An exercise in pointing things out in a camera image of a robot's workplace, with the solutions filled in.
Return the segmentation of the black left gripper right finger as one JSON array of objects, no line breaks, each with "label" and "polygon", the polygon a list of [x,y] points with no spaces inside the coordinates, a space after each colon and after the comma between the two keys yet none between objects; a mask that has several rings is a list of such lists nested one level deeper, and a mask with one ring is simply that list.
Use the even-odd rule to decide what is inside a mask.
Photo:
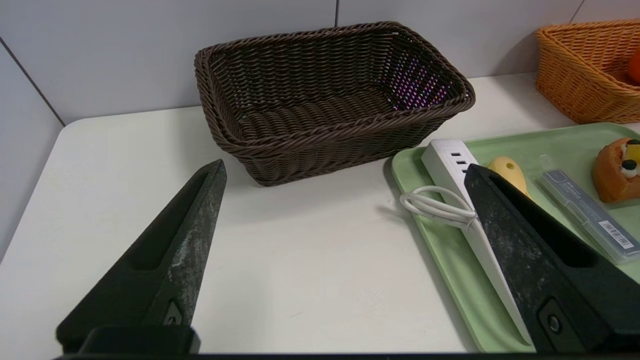
[{"label": "black left gripper right finger", "polygon": [[498,173],[464,185],[538,353],[639,354],[635,280]]}]

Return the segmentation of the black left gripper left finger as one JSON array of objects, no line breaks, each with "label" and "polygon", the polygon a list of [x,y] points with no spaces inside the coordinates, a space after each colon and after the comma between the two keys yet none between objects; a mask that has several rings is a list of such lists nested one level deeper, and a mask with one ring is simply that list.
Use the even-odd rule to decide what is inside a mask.
[{"label": "black left gripper left finger", "polygon": [[202,166],[57,326],[65,356],[187,356],[226,189],[222,160]]}]

